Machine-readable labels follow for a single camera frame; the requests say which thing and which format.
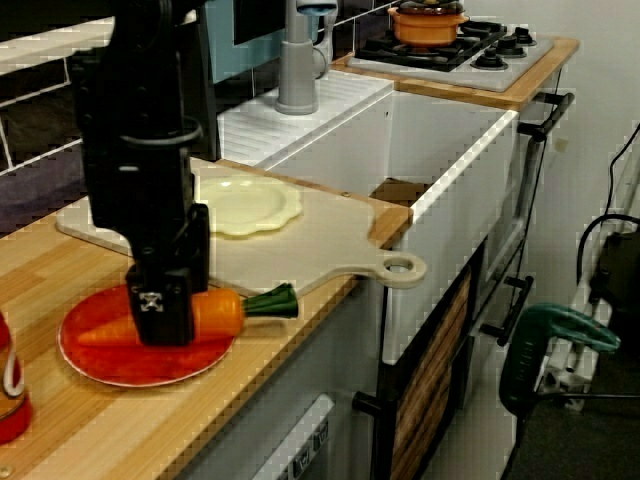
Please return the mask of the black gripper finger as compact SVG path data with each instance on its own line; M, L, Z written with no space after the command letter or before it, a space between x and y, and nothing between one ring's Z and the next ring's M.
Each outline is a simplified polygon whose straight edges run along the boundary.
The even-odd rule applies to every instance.
M208 289L210 267L210 222L206 205L193 204L187 233L192 292L202 293Z
M145 346L186 346L194 338L188 268L152 272L134 264L126 274L129 309Z

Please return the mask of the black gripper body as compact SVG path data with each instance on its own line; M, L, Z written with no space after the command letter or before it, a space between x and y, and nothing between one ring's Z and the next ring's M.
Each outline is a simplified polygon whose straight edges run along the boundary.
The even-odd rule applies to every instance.
M194 134L83 136L93 224L122 235L143 268L165 271L189 268L193 262L189 146L195 140Z

